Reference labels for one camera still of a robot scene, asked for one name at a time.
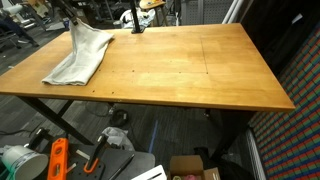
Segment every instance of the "wooden table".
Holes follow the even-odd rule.
[[[64,33],[2,75],[0,94],[20,97],[85,144],[91,142],[38,98],[225,109],[224,122],[234,126],[246,125],[254,111],[294,109],[240,24],[107,32],[114,40],[86,86],[41,83],[72,51]],[[230,132],[235,134],[218,151],[228,148],[238,130]]]

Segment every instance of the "cardboard box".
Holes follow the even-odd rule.
[[[188,175],[194,175],[197,180],[220,180],[218,168],[203,170],[200,156],[173,156],[170,160],[168,180],[172,180],[175,176],[184,180]]]

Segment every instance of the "floor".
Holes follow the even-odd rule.
[[[38,48],[23,44],[22,49],[16,49],[6,43],[0,54],[0,75],[14,68],[64,31],[61,29],[46,32],[40,27],[31,29],[28,33],[40,44]],[[64,100],[55,99],[43,101],[55,111],[66,103]],[[204,116],[204,109],[198,108],[131,104],[116,104],[115,107],[129,112],[129,123],[121,128],[129,131],[128,138],[135,149],[153,153],[156,164],[162,164],[166,170],[172,155],[194,154],[193,148],[202,146],[213,150],[221,137],[221,122],[217,110],[212,110],[212,117],[208,119]],[[104,102],[75,101],[63,118],[85,137],[95,141],[101,132],[110,126],[109,108]],[[39,127],[50,129],[51,135],[63,132],[17,97],[0,95],[0,131],[24,129],[30,132],[19,133],[17,136],[32,136]],[[252,172],[245,135],[239,136],[223,158]]]

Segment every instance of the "metal table leg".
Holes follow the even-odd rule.
[[[246,129],[254,114],[254,111],[221,110],[222,137],[211,159],[220,159],[228,151],[238,135]]]
[[[22,101],[30,105],[32,108],[37,110],[44,117],[48,118],[55,125],[78,139],[80,142],[86,145],[93,145],[93,143],[84,137],[80,132],[78,132],[74,127],[67,123],[62,117],[50,109],[46,104],[40,101],[38,98],[33,97],[22,97],[18,96]]]

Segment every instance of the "wall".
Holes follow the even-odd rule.
[[[250,122],[268,179],[320,178],[320,23],[279,82],[291,113],[257,113]]]

